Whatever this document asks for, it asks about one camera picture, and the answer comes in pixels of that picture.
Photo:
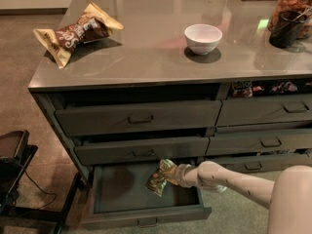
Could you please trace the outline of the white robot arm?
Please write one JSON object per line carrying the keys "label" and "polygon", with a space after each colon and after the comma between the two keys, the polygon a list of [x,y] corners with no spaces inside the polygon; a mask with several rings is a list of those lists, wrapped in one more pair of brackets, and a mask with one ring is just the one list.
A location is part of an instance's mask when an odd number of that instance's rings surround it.
{"label": "white robot arm", "polygon": [[312,234],[312,168],[293,166],[273,180],[241,174],[206,161],[172,165],[167,179],[181,187],[219,191],[227,187],[269,210],[267,234]]}

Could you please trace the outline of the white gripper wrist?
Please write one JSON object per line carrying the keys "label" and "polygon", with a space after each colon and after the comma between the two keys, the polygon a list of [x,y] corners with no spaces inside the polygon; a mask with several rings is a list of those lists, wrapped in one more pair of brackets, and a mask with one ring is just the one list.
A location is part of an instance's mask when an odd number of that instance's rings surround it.
{"label": "white gripper wrist", "polygon": [[180,185],[185,188],[198,186],[198,169],[188,164],[176,165],[172,163],[166,170],[167,181],[174,185]]}

